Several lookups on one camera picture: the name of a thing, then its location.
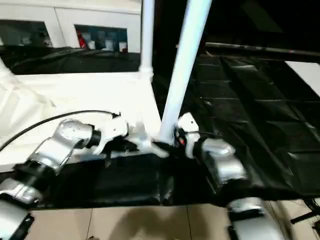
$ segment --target white pole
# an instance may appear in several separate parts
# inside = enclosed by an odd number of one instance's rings
[[[178,121],[211,2],[212,0],[188,0],[187,2],[170,88],[158,136],[160,141],[168,144],[172,144],[174,140],[174,127]]]
[[[153,74],[152,53],[154,41],[155,0],[143,0],[142,8],[142,48],[139,71]]]

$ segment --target wire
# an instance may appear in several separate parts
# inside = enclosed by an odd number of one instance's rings
[[[15,134],[14,136],[12,136],[10,139],[8,139],[2,146],[0,146],[0,152],[5,149],[9,144],[11,144],[14,140],[16,140],[17,138],[21,137],[23,134],[31,131],[32,129],[35,129],[36,127],[39,127],[40,125],[42,124],[45,124],[45,123],[48,123],[48,122],[51,122],[53,120],[56,120],[56,119],[60,119],[60,118],[63,118],[63,117],[67,117],[67,116],[70,116],[70,115],[76,115],[76,114],[84,114],[84,113],[102,113],[102,114],[110,114],[112,115],[112,117],[116,117],[118,116],[117,114],[113,113],[113,112],[110,112],[110,111],[103,111],[103,110],[80,110],[80,111],[71,111],[71,112],[67,112],[67,113],[63,113],[63,114],[60,114],[60,115],[56,115],[56,116],[52,116],[52,117],[49,117],[47,119],[44,119],[42,121],[39,121],[27,128],[25,128],[24,130],[18,132],[17,134]]]

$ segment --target white cabinet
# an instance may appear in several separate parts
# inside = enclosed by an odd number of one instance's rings
[[[37,45],[41,41],[37,38],[47,38],[55,48],[66,46],[53,7],[0,4],[2,44],[23,45],[33,39]]]
[[[0,0],[0,45],[140,53],[141,6],[142,0]]]

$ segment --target black cable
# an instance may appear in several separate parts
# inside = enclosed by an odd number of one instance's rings
[[[110,114],[112,115],[112,117],[116,117],[118,116],[118,114],[115,114],[113,112],[110,112],[110,111],[103,111],[103,110],[80,110],[80,111],[71,111],[71,112],[67,112],[67,113],[63,113],[63,114],[60,114],[60,115],[56,115],[56,116],[52,116],[52,117],[49,117],[47,119],[44,119],[42,121],[39,121],[29,127],[27,127],[26,129],[18,132],[17,134],[15,134],[14,136],[12,136],[10,139],[8,139],[2,146],[0,146],[0,152],[5,149],[5,147],[7,147],[10,143],[12,143],[14,140],[16,140],[17,138],[19,138],[20,136],[22,136],[23,134],[31,131],[32,129],[35,129],[36,127],[42,125],[42,124],[45,124],[45,123],[48,123],[48,122],[51,122],[53,120],[56,120],[56,119],[60,119],[60,118],[63,118],[63,117],[67,117],[67,116],[70,116],[70,115],[75,115],[75,114],[84,114],[84,113],[102,113],[102,114]]]
[[[221,138],[221,136],[214,134],[213,132],[209,132],[209,131],[188,131],[186,132],[187,134],[200,134],[200,135],[207,135],[210,136],[212,138]]]

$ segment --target metal bar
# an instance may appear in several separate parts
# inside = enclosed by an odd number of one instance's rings
[[[154,40],[155,0],[143,0],[142,3],[142,48],[139,71],[152,75],[152,55]]]
[[[304,215],[301,215],[301,216],[298,216],[296,218],[291,219],[290,222],[292,224],[296,224],[296,223],[301,222],[303,220],[306,220],[306,219],[309,219],[309,218],[313,218],[313,217],[315,217],[317,215],[319,215],[318,212],[310,211],[310,212],[308,212],[308,213],[306,213]]]
[[[172,144],[173,132],[185,97],[212,0],[188,0],[170,88],[158,135],[159,140]]]
[[[293,49],[291,50],[291,49],[276,48],[276,47],[229,44],[229,43],[220,43],[220,42],[206,42],[205,46],[206,47],[214,47],[214,48],[244,49],[247,51],[265,51],[265,52],[299,54],[299,55],[310,55],[310,56],[320,57],[320,52],[293,50]]]

